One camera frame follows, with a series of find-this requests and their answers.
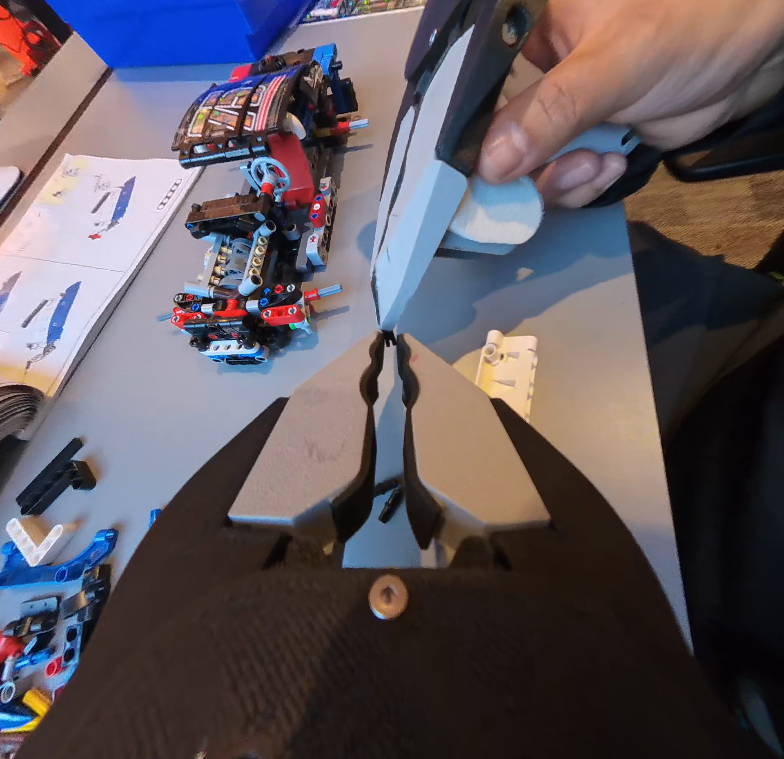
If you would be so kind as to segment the blue plastic bin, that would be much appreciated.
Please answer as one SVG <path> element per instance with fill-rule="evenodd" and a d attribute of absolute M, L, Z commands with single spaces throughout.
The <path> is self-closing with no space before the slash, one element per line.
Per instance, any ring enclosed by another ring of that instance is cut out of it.
<path fill-rule="evenodd" d="M 289 25 L 317 0 L 234 0 L 244 18 L 252 56 L 261 58 Z"/>
<path fill-rule="evenodd" d="M 45 0 L 112 68 L 212 65 L 263 56 L 237 0 Z"/>

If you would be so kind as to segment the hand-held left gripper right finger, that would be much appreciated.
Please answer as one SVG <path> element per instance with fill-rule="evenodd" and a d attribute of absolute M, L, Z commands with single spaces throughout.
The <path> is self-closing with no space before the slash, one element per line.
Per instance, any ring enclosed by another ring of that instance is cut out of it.
<path fill-rule="evenodd" d="M 408 334 L 397 337 L 403 463 L 417 544 L 546 528 L 550 514 L 490 398 Z"/>

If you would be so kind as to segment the white angled toy beam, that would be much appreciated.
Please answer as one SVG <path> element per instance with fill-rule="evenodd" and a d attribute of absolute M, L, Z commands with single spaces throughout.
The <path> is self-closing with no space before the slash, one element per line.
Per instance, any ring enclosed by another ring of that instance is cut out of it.
<path fill-rule="evenodd" d="M 67 526 L 50 526 L 45 520 L 34 515 L 10 519 L 5 531 L 30 567 L 52 560 L 70 532 Z"/>

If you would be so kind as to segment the black angled toy beam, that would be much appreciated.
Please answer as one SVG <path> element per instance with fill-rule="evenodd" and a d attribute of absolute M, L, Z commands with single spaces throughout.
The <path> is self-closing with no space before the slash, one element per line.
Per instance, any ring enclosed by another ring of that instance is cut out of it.
<path fill-rule="evenodd" d="M 90 465 L 75 458 L 83 445 L 81 438 L 70 440 L 17 496 L 16 504 L 22 516 L 43 514 L 68 489 L 91 491 L 96 487 Z"/>

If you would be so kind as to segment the orange plastic object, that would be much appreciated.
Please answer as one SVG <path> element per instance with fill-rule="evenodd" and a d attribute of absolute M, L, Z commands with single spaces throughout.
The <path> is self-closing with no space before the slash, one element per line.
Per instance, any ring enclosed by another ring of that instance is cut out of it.
<path fill-rule="evenodd" d="M 37 77 L 62 47 L 61 41 L 25 5 L 1 5 L 1 45 L 26 78 Z"/>

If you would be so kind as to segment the grey desk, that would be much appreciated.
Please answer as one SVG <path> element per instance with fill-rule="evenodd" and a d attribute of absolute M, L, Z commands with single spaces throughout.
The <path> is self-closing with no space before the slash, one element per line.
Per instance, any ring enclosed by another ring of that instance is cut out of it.
<path fill-rule="evenodd" d="M 158 316 L 196 278 L 204 246 L 183 225 L 192 203 L 240 188 L 234 165 L 204 169 L 112 316 L 49 410 L 2 490 L 15 498 L 74 437 L 96 488 L 67 490 L 49 522 L 77 522 L 65 558 L 94 534 L 119 530 L 119 574 L 164 507 L 271 401 L 373 333 L 369 263 L 387 149 L 423 9 L 299 27 L 290 48 L 337 45 L 369 127 L 342 156 L 336 232 L 323 278 L 343 292 L 319 306 L 314 331 L 277 358 L 224 368 L 194 352 Z M 546 215 L 507 256 L 437 258 L 401 320 L 432 352 L 474 374 L 490 329 L 538 338 L 532 425 L 590 479 L 648 556 L 688 640 L 688 612 L 622 205 Z"/>

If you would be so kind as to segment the white long toy panel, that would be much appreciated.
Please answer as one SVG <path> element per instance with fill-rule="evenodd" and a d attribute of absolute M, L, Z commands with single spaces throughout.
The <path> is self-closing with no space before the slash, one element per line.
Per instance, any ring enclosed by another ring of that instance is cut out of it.
<path fill-rule="evenodd" d="M 524 421 L 531 420 L 538 339 L 531 335 L 487 332 L 485 343 L 460 357 L 453 367 L 489 398 L 503 400 Z"/>

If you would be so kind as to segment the pile of mixed toy bricks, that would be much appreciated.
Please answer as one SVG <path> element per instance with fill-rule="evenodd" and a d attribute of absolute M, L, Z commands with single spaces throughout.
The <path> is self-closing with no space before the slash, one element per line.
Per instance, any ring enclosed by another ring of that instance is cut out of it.
<path fill-rule="evenodd" d="M 77 669 L 111 592 L 112 566 L 85 570 L 78 592 L 22 603 L 2 627 L 2 757 L 40 724 Z"/>

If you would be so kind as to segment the thick building instruction booklet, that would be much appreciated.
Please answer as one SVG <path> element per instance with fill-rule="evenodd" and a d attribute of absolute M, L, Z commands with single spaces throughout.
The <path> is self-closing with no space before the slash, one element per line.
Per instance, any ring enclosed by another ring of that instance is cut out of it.
<path fill-rule="evenodd" d="M 34 434 L 200 174 L 63 157 L 2 241 L 2 439 Z"/>

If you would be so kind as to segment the partly built toy car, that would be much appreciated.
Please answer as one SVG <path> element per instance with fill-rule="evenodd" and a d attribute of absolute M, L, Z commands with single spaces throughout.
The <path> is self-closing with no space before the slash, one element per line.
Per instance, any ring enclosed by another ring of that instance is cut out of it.
<path fill-rule="evenodd" d="M 191 205 L 207 244 L 201 274 L 173 297 L 170 322 L 223 365 L 261 365 L 341 285 L 306 288 L 331 249 L 337 150 L 368 126 L 337 45 L 268 54 L 215 82 L 182 117 L 171 149 L 185 169 L 239 162 L 242 192 Z"/>

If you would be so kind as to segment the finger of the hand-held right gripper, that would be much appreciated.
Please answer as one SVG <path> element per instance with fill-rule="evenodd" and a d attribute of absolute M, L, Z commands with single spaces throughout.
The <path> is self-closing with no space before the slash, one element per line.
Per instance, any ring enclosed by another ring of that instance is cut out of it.
<path fill-rule="evenodd" d="M 449 47 L 423 95 L 409 89 L 401 103 L 403 112 L 417 105 L 418 115 L 376 259 L 379 329 L 399 322 L 466 192 L 466 176 L 438 159 L 436 146 L 473 32 Z"/>
<path fill-rule="evenodd" d="M 384 235 L 387 229 L 390 207 L 394 205 L 399 189 L 399 179 L 401 173 L 405 171 L 405 157 L 412 131 L 416 126 L 418 106 L 410 105 L 406 112 L 400 109 L 398 119 L 395 124 L 394 134 L 391 137 L 389 152 L 387 156 L 387 167 L 384 174 L 383 186 L 379 200 L 379 210 L 376 220 L 376 230 L 371 256 L 370 287 L 374 307 L 379 307 L 378 293 L 376 289 L 376 259 L 383 245 Z"/>

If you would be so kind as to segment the person's right hand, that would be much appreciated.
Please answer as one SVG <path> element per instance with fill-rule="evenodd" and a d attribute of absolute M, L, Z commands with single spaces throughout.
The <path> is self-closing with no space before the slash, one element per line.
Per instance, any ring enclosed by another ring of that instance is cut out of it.
<path fill-rule="evenodd" d="M 524 45 L 544 71 L 497 112 L 477 164 L 490 184 L 530 176 L 551 205 L 605 193 L 627 158 L 577 150 L 599 123 L 670 150 L 750 115 L 782 89 L 783 0 L 549 0 Z"/>

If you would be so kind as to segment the blue curved toy panel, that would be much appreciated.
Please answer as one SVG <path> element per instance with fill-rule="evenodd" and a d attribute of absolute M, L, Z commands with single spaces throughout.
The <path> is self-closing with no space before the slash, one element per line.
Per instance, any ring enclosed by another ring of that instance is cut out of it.
<path fill-rule="evenodd" d="M 114 550 L 118 536 L 118 529 L 101 529 L 92 542 L 70 560 L 36 566 L 28 565 L 15 543 L 8 541 L 2 545 L 5 559 L 1 569 L 1 589 L 63 584 L 81 579 L 87 570 L 103 564 Z"/>

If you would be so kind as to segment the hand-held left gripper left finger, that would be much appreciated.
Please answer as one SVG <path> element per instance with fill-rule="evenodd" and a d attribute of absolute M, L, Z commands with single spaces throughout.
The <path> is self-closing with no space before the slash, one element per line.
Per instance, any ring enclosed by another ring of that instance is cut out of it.
<path fill-rule="evenodd" d="M 345 543 L 367 520 L 376 467 L 374 405 L 384 337 L 374 333 L 288 398 L 228 512 L 320 545 Z"/>

